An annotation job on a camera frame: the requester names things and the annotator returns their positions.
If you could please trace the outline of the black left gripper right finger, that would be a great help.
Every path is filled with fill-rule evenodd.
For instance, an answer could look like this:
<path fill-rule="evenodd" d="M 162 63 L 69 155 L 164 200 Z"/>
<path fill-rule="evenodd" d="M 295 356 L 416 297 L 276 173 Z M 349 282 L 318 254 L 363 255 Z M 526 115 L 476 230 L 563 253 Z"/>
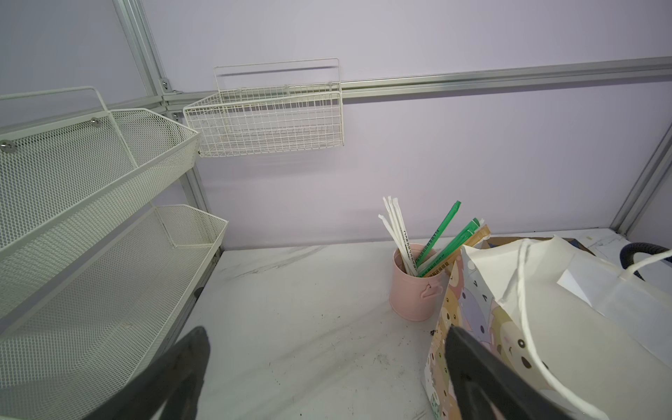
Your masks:
<path fill-rule="evenodd" d="M 568 419 L 461 327 L 449 328 L 446 362 L 463 419 Z"/>

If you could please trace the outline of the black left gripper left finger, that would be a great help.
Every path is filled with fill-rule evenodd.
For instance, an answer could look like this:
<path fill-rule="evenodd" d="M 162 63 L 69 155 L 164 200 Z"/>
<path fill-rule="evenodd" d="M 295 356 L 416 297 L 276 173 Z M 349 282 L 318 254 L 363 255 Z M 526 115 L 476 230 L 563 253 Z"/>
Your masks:
<path fill-rule="evenodd" d="M 87 418 L 197 418 L 210 353 L 206 329 L 195 327 Z"/>

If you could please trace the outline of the cartoon animal paper gift bag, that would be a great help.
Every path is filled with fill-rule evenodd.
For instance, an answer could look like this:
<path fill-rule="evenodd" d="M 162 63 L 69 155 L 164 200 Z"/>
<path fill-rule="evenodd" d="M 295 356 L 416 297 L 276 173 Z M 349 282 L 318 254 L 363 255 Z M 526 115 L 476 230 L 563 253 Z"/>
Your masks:
<path fill-rule="evenodd" d="M 455 326 L 574 418 L 670 418 L 671 296 L 623 271 L 560 237 L 462 248 L 425 366 L 434 417 L 460 417 Z"/>

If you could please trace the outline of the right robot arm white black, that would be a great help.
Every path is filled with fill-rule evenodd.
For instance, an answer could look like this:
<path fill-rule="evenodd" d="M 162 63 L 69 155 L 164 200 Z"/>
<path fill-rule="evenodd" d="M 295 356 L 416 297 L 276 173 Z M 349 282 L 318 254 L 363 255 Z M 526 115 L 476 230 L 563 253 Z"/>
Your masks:
<path fill-rule="evenodd" d="M 644 277 L 640 274 L 638 269 L 635 271 L 630 271 L 630 268 L 635 265 L 636 254 L 645 254 L 648 257 L 665 254 L 667 257 L 658 259 L 658 262 L 665 262 L 668 265 L 671 264 L 671 250 L 652 243 L 630 243 L 623 247 L 619 254 L 619 261 L 621 263 L 622 269 L 624 270 L 621 274 L 621 278 L 624 279 L 637 277 L 644 281 Z"/>

